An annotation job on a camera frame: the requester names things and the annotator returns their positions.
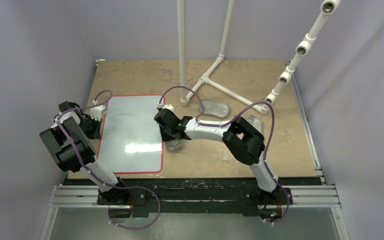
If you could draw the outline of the white board with pink rim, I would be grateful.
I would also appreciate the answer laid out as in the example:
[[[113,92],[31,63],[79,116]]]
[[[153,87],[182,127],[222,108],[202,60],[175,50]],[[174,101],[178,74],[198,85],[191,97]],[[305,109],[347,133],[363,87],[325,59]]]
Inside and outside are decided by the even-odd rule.
[[[116,174],[158,173],[163,143],[154,121],[161,96],[116,95],[108,102],[97,152],[98,162]]]

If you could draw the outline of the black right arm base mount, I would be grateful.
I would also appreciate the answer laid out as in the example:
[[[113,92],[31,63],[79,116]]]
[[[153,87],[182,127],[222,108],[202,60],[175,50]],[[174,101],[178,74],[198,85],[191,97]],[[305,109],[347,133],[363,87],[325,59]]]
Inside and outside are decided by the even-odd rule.
[[[243,193],[243,213],[247,217],[260,217],[266,222],[275,222],[282,218],[293,204],[292,193],[289,188],[277,186],[273,192],[261,189],[246,189]]]

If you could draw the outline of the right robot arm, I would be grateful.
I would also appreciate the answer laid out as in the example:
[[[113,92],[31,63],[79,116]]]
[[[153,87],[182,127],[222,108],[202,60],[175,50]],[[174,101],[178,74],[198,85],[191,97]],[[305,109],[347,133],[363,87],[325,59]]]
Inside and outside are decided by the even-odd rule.
[[[154,116],[159,125],[161,140],[210,140],[224,143],[233,157],[249,166],[261,190],[262,200],[268,204],[280,198],[278,176],[267,161],[265,137],[241,116],[228,121],[198,120],[196,117],[178,118],[168,108],[161,108]]]

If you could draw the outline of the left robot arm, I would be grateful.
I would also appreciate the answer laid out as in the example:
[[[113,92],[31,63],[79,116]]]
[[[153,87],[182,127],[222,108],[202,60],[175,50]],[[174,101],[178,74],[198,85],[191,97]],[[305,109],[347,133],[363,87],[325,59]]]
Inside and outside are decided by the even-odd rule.
[[[130,197],[123,181],[97,161],[90,140],[100,138],[102,120],[85,114],[77,103],[58,105],[60,113],[54,124],[39,134],[56,165],[64,172],[80,172],[98,186],[98,196],[109,203],[122,205]]]

